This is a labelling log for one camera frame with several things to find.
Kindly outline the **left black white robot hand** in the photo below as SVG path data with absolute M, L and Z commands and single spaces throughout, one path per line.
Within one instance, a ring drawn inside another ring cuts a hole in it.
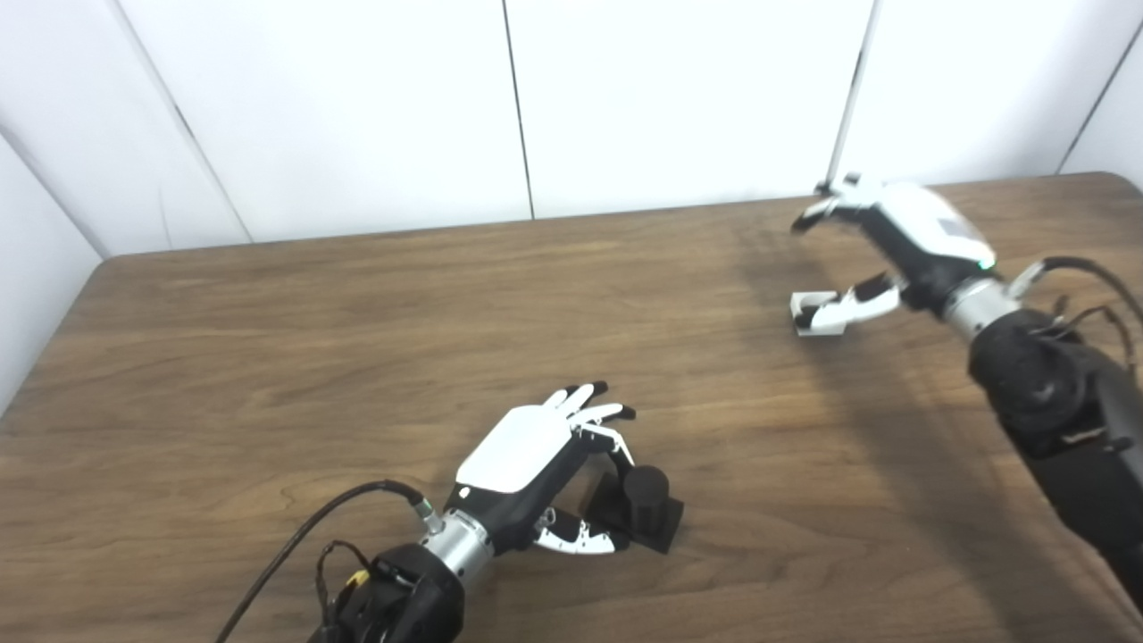
M 482 529 L 494 556 L 539 546 L 569 555 L 624 552 L 631 539 L 554 501 L 592 455 L 607 455 L 620 477 L 634 460 L 612 420 L 633 420 L 621 403 L 592 405 L 605 381 L 557 389 L 543 403 L 511 408 L 459 464 L 447 512 Z

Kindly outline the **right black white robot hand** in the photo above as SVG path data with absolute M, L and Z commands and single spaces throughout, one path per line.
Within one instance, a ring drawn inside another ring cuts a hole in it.
M 842 294 L 792 294 L 797 333 L 844 333 L 901 305 L 943 316 L 956 291 L 996 278 L 996 251 L 972 222 L 932 188 L 852 172 L 822 183 L 822 199 L 791 224 L 804 235 L 817 224 L 857 230 L 897 271 L 856 282 Z

